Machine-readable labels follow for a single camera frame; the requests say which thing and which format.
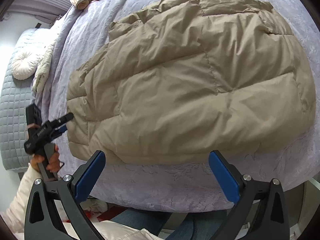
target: person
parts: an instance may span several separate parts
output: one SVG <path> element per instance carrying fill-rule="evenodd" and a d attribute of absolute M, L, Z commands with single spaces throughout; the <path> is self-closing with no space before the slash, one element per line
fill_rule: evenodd
<path fill-rule="evenodd" d="M 59 148 L 55 145 L 55 153 L 51 156 L 46 167 L 50 172 L 60 170 Z M 22 177 L 17 195 L 9 208 L 0 212 L 8 228 L 15 234 L 18 240 L 24 239 L 24 220 L 29 195 L 33 182 L 41 178 L 38 163 L 44 158 L 34 155 L 30 161 L 28 170 Z M 157 237 L 171 213 L 144 211 L 129 208 L 114 217 L 111 221 L 94 222 L 93 225 L 100 234 L 108 240 L 161 240 Z M 227 217 L 225 210 L 212 212 L 189 213 L 181 225 L 166 239 L 167 240 L 209 240 L 221 223 Z M 63 223 L 67 233 L 79 239 L 70 223 Z"/>

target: person's arm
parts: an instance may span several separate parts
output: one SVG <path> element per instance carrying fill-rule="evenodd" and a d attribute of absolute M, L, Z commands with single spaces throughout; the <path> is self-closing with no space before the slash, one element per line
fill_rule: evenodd
<path fill-rule="evenodd" d="M 58 147 L 55 146 L 55 153 L 49 160 L 47 169 L 50 172 L 57 172 L 60 170 L 58 150 Z M 24 232 L 24 220 L 31 188 L 36 179 L 42 178 L 41 173 L 39 172 L 38 163 L 41 163 L 43 160 L 44 158 L 40 155 L 33 156 L 28 170 L 22 177 L 17 195 L 14 197 L 9 208 L 5 212 L 0 213 L 12 233 Z"/>
<path fill-rule="evenodd" d="M 33 182 L 41 177 L 41 174 L 30 165 L 22 177 L 17 195 L 9 208 L 5 212 L 1 212 L 4 222 L 13 233 L 22 233 L 24 231 L 24 220 L 31 188 Z"/>

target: blue denim pants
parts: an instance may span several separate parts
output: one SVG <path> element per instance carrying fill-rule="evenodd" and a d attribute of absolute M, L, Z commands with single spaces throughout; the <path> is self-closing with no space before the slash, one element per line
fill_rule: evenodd
<path fill-rule="evenodd" d="M 171 213 L 127 209 L 111 221 L 157 236 Z M 226 210 L 189 213 L 181 225 L 166 240 L 209 240 L 227 217 Z"/>

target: pillow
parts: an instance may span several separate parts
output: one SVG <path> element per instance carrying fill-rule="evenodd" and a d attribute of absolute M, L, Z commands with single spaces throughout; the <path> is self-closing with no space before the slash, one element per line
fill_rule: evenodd
<path fill-rule="evenodd" d="M 31 77 L 36 71 L 40 54 L 31 48 L 23 48 L 14 56 L 11 63 L 12 76 L 19 80 Z"/>

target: human hand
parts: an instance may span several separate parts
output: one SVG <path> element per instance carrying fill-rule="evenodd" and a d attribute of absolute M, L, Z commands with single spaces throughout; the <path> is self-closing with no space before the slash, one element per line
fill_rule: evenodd
<path fill-rule="evenodd" d="M 52 154 L 52 156 L 50 157 L 49 160 L 49 164 L 47 166 L 47 170 L 50 171 L 51 173 L 54 172 L 58 172 L 61 168 L 60 166 L 60 160 L 59 160 L 59 152 L 58 152 L 59 148 L 57 145 L 54 146 L 54 154 Z M 38 167 L 38 163 L 41 163 L 44 161 L 44 157 L 41 155 L 33 155 L 33 158 L 30 161 L 30 165 L 32 166 L 32 168 L 38 172 L 40 172 L 39 167 Z"/>

